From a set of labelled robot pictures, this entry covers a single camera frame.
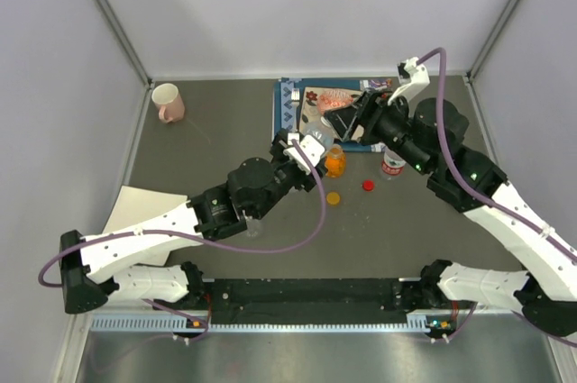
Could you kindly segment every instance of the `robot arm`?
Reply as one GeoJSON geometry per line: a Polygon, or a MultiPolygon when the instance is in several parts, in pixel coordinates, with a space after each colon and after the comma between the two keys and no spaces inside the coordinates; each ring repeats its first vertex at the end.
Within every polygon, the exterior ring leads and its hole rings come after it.
{"type": "Polygon", "coordinates": [[[426,69],[410,59],[408,88],[390,98],[366,91],[354,104],[325,113],[325,119],[343,139],[363,126],[361,144],[384,142],[419,173],[428,175],[427,187],[458,212],[482,226],[527,268],[497,272],[466,268],[438,260],[422,273],[431,305],[443,300],[470,300],[523,314],[531,323],[557,336],[577,332],[577,255],[519,196],[507,175],[484,154],[463,145],[469,122],[444,101],[444,130],[453,161],[467,184],[493,202],[510,208],[541,227],[536,233],[499,209],[471,197],[455,181],[441,155],[437,137],[435,99],[424,99],[409,117],[408,101],[428,82],[426,69]],[[551,236],[555,246],[547,238],[551,236]]]}
{"type": "MultiPolygon", "coordinates": [[[[222,185],[191,197],[166,214],[109,233],[125,237],[88,246],[62,259],[60,277],[65,311],[83,313],[108,301],[136,298],[174,303],[185,296],[193,301],[201,297],[201,275],[192,264],[176,268],[135,266],[150,256],[201,243],[142,231],[178,230],[218,241],[246,230],[248,219],[261,219],[291,188],[308,192],[315,186],[310,169],[290,143],[293,140],[300,141],[301,150],[322,177],[323,145],[312,136],[281,130],[270,148],[271,161],[250,158],[231,171],[222,185]]],[[[77,231],[68,232],[60,237],[60,249],[64,251],[82,241],[91,242],[107,235],[83,237],[77,231]]]]}

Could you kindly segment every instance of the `metal frame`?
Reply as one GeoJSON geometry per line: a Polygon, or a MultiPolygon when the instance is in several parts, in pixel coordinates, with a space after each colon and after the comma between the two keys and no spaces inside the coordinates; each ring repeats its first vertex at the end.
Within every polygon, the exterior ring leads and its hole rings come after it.
{"type": "MultiPolygon", "coordinates": [[[[483,43],[481,51],[479,52],[477,58],[473,62],[471,70],[463,76],[463,82],[469,90],[469,94],[472,99],[473,107],[475,113],[477,114],[481,132],[483,138],[487,142],[489,155],[492,160],[497,161],[497,153],[495,151],[494,139],[490,135],[490,131],[487,126],[487,122],[483,116],[481,103],[474,87],[474,79],[482,71],[482,68],[489,57],[491,51],[493,50],[497,40],[503,33],[505,27],[507,26],[511,16],[515,12],[518,4],[521,0],[508,0],[505,8],[501,12],[498,20],[492,27],[487,40],[483,43]]],[[[124,52],[125,57],[129,60],[134,71],[136,72],[138,78],[146,87],[146,95],[142,100],[141,111],[139,114],[138,121],[134,128],[133,141],[131,147],[128,151],[126,161],[124,163],[124,173],[122,175],[122,184],[128,183],[130,175],[133,169],[134,158],[136,156],[136,148],[138,146],[138,141],[140,140],[142,133],[142,126],[144,118],[146,116],[146,111],[150,103],[150,92],[154,88],[154,83],[151,80],[148,72],[143,66],[136,50],[132,46],[123,26],[118,20],[112,6],[108,0],[95,0],[95,4],[101,11],[106,23],[108,24],[112,34],[118,41],[119,47],[124,52]]],[[[120,310],[107,310],[110,313],[117,313],[120,310]]],[[[146,310],[142,310],[143,314],[148,314],[146,310]]],[[[481,310],[480,314],[484,313],[495,313],[503,314],[502,310],[481,310]]],[[[64,383],[69,381],[76,381],[80,362],[82,359],[82,354],[87,342],[87,336],[89,329],[92,327],[94,316],[92,314],[86,315],[73,315],[69,318],[69,324],[67,327],[64,343],[60,350],[59,359],[57,360],[55,372],[53,373],[51,381],[53,383],[64,383]]],[[[559,342],[550,341],[551,350],[554,356],[555,362],[561,374],[564,383],[577,383],[577,352],[573,351],[567,346],[562,345],[559,342]]]]}
{"type": "MultiPolygon", "coordinates": [[[[190,313],[206,318],[204,313],[190,313]]],[[[179,315],[100,314],[95,313],[92,332],[181,332],[200,333],[204,329],[188,328],[187,319],[179,315]]],[[[426,315],[409,314],[406,323],[390,324],[210,324],[210,333],[428,333],[426,315]]]]}
{"type": "Polygon", "coordinates": [[[123,51],[124,55],[132,65],[134,72],[138,75],[138,78],[142,81],[144,85],[149,85],[151,83],[151,78],[146,72],[141,60],[136,53],[133,45],[130,43],[123,26],[118,21],[118,17],[114,13],[114,10],[108,0],[95,0],[96,7],[102,12],[108,27],[112,31],[112,34],[118,41],[118,44],[123,51]]]}
{"type": "Polygon", "coordinates": [[[469,79],[471,82],[474,81],[474,79],[481,72],[483,65],[485,64],[485,61],[487,61],[487,58],[489,57],[490,52],[495,47],[497,40],[499,39],[500,35],[503,33],[503,30],[505,29],[509,20],[511,19],[511,16],[513,15],[515,10],[517,9],[517,6],[520,3],[520,1],[521,0],[508,0],[507,1],[505,8],[501,12],[499,18],[497,19],[497,22],[495,23],[495,25],[491,29],[491,31],[489,33],[489,37],[483,43],[483,46],[481,47],[481,51],[477,55],[477,58],[475,59],[475,61],[472,64],[471,70],[467,74],[469,76],[469,79]]]}

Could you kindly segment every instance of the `mug handle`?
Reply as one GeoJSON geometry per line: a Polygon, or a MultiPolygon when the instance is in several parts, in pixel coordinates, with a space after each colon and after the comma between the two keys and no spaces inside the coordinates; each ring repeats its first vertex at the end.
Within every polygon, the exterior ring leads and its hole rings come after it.
{"type": "Polygon", "coordinates": [[[168,117],[168,118],[166,117],[166,106],[165,105],[160,107],[159,119],[163,123],[170,123],[174,120],[172,117],[168,117]]]}

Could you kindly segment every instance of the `bottle label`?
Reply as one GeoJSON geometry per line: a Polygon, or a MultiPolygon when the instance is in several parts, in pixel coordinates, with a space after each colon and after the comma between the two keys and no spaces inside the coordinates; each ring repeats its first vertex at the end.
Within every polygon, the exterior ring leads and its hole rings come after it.
{"type": "Polygon", "coordinates": [[[378,142],[377,144],[371,145],[371,151],[379,151],[382,153],[383,151],[385,151],[385,147],[387,147],[387,146],[385,146],[384,143],[378,142]]]}
{"type": "Polygon", "coordinates": [[[394,160],[385,151],[380,168],[389,176],[398,176],[407,163],[404,160],[394,160]]]}

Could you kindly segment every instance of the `book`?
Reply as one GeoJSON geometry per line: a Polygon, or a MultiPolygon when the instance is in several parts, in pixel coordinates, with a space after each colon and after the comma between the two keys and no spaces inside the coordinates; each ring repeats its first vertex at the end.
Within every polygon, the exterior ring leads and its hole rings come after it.
{"type": "MultiPolygon", "coordinates": [[[[297,128],[302,131],[306,123],[318,121],[321,114],[318,110],[318,102],[321,96],[340,97],[344,100],[339,105],[345,106],[346,102],[352,102],[365,88],[390,88],[392,81],[390,78],[372,79],[340,79],[340,78],[281,78],[276,82],[273,90],[273,119],[272,135],[274,136],[280,128],[293,131],[295,116],[297,128]],[[290,94],[293,88],[300,92],[300,105],[294,107],[290,102],[290,94]]],[[[359,139],[362,136],[362,128],[358,129],[353,138],[359,139]]],[[[341,142],[335,139],[335,143],[341,145],[344,151],[371,152],[384,151],[384,144],[373,144],[371,146],[361,146],[356,141],[341,142]]]]}

